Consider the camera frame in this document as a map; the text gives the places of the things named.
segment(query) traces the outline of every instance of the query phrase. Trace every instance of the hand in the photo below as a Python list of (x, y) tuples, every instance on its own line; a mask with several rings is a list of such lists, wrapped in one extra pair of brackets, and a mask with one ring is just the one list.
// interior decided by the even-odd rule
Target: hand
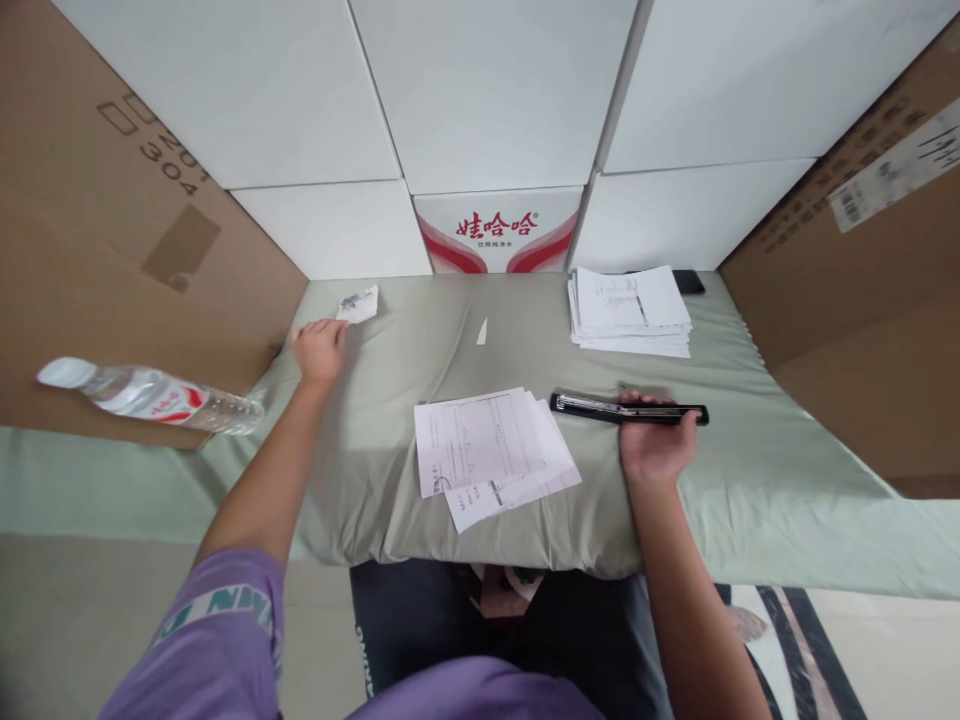
[(301, 384), (333, 387), (343, 368), (346, 320), (317, 320), (290, 331), (290, 347), (303, 373)]
[[(620, 402), (657, 402), (638, 390), (620, 394)], [(676, 405), (665, 400), (665, 405)], [(676, 485), (680, 472), (697, 454), (695, 410), (684, 414), (680, 425), (625, 422), (620, 425), (620, 461), (628, 487), (659, 489)]]

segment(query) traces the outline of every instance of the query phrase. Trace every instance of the document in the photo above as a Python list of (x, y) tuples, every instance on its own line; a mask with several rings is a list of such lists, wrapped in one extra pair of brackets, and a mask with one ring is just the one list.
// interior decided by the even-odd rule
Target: document
[(578, 268), (567, 299), (570, 339), (586, 350), (690, 357), (693, 324), (669, 266), (628, 275)]
[(545, 400), (534, 402), (546, 464), (510, 483), (484, 483), (445, 493), (458, 533), (488, 517), (526, 505), (582, 482), (570, 450)]
[(413, 409), (420, 495), (507, 483), (544, 467), (523, 388)]
[(374, 285), (356, 295), (348, 295), (340, 301), (337, 308), (337, 320), (346, 320), (357, 325), (377, 314), (377, 303), (380, 299), (380, 286)]

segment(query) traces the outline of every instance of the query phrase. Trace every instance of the white panel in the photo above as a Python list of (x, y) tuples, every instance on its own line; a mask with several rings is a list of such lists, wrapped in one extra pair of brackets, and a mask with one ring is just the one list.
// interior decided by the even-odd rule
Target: white panel
[(595, 175), (571, 267), (716, 270), (813, 162)]
[(583, 187), (418, 195), (438, 273), (563, 272)]
[(347, 0), (54, 2), (223, 187), (400, 177)]
[(430, 275), (403, 180), (236, 190), (311, 280)]
[(654, 0), (601, 168), (823, 155), (958, 9), (960, 0)]
[(584, 185), (636, 0), (353, 0), (415, 195)]

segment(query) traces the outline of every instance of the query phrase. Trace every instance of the black pants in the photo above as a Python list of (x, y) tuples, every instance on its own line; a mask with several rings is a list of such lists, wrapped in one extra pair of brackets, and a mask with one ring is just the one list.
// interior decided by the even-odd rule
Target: black pants
[(549, 573), (520, 631), (507, 635), (470, 602), (456, 568), (429, 560), (350, 570), (367, 692), (468, 655), (571, 680), (608, 718), (672, 718), (644, 580)]

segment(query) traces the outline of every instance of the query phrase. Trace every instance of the tiled floor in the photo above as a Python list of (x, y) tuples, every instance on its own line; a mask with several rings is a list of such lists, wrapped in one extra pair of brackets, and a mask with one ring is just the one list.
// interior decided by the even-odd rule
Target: tiled floor
[[(0, 536), (0, 717), (93, 718), (139, 658), (194, 549)], [(960, 708), (960, 603), (810, 591), (871, 720)], [(290, 720), (363, 702), (346, 570), (291, 564), (281, 700)]]

